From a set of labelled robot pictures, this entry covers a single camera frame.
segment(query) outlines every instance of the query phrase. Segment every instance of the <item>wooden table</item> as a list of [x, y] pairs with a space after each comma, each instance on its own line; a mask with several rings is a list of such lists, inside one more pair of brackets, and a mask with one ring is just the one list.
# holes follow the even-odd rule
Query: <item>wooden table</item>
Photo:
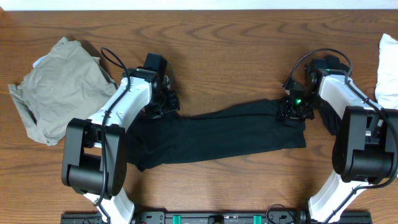
[[[3, 12], [0, 20], [1, 223], [59, 223], [66, 211], [95, 210], [61, 183], [64, 142], [48, 147], [29, 139], [7, 88], [63, 36], [93, 56], [109, 47], [131, 67], [142, 65], [148, 52], [162, 54], [174, 67], [181, 114], [280, 98], [294, 63], [321, 47], [346, 53], [355, 84], [373, 98], [381, 35], [398, 37], [398, 11]], [[122, 70], [102, 63], [119, 81]], [[145, 172], [128, 165], [124, 188], [138, 206], [168, 211], [303, 207], [332, 171], [335, 138], [316, 117], [307, 121], [305, 149]], [[397, 182], [368, 190], [349, 208], [369, 210], [375, 223], [397, 223]]]

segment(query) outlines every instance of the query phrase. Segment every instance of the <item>crumpled cloth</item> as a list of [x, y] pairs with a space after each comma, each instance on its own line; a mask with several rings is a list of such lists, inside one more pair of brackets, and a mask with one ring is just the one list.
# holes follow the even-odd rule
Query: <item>crumpled cloth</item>
[[278, 121], [280, 100], [259, 100], [193, 117], [174, 112], [138, 116], [127, 136], [127, 161], [140, 171], [179, 164], [305, 147], [304, 121]]
[[374, 94], [382, 107], [398, 110], [398, 41], [383, 34], [379, 48], [379, 69]]
[[19, 86], [9, 85], [9, 91], [28, 137], [53, 146], [72, 118], [88, 118], [117, 87], [99, 58], [90, 56], [79, 41], [63, 37]]

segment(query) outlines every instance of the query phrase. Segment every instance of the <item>black fabric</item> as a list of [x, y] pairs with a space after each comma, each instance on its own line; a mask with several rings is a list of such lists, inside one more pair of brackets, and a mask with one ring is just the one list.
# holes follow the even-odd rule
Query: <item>black fabric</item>
[[277, 121], [277, 100], [180, 117], [137, 119], [130, 126], [127, 161], [141, 171], [161, 164], [198, 162], [305, 147], [303, 121]]

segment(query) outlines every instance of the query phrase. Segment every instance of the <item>white cloth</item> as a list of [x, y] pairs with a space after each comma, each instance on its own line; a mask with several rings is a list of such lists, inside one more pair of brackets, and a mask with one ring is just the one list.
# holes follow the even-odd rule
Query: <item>white cloth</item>
[[9, 91], [28, 137], [56, 145], [72, 118], [86, 119], [116, 92], [118, 84], [78, 41], [62, 38], [19, 86]]
[[379, 48], [379, 69], [374, 94], [382, 107], [398, 110], [398, 41], [383, 34]]

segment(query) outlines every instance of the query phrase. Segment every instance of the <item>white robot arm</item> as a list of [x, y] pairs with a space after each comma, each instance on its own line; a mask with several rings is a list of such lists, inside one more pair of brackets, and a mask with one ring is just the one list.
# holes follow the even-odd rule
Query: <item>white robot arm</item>
[[[169, 90], [164, 75], [166, 66], [161, 55], [148, 54], [142, 68], [124, 67], [121, 85], [109, 101], [88, 119], [74, 118], [67, 126], [62, 182], [91, 200], [103, 222], [130, 224], [132, 220], [134, 204], [123, 183], [126, 131], [134, 118], [143, 108], [147, 119], [179, 110], [177, 95]], [[100, 147], [103, 155], [87, 154], [84, 147]]]
[[[290, 97], [285, 101], [281, 117], [312, 119], [313, 110], [328, 104], [341, 119], [333, 147], [334, 171], [321, 190], [308, 200], [310, 219], [328, 223], [337, 222], [343, 210], [361, 192], [384, 187], [394, 180], [398, 111], [383, 109], [354, 85], [349, 77], [352, 64], [344, 54], [333, 49], [320, 50], [341, 54], [350, 68], [345, 70], [345, 65], [336, 57], [313, 59], [305, 66], [305, 87], [294, 81], [293, 70], [283, 85]], [[376, 185], [383, 178], [390, 179]]]

